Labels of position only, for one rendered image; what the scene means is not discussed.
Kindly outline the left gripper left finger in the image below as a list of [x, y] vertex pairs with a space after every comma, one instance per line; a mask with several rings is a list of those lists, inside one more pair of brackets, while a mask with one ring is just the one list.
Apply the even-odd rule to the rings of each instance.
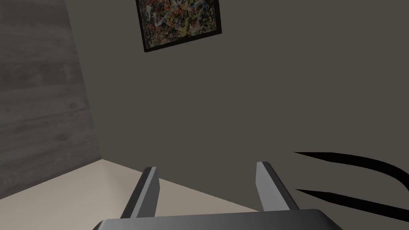
[[160, 183], [157, 167], [145, 168], [124, 208], [121, 218], [154, 217], [159, 192]]

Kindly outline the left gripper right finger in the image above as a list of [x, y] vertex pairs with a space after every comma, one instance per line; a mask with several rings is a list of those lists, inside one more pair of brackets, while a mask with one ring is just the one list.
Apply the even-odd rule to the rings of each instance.
[[263, 211], [299, 210], [269, 162], [257, 162], [256, 188]]

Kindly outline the black-framed abstract painting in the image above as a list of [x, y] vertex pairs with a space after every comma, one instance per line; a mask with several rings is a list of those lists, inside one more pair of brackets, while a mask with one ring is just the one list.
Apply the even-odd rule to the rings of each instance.
[[219, 0], [135, 0], [144, 52], [222, 33]]

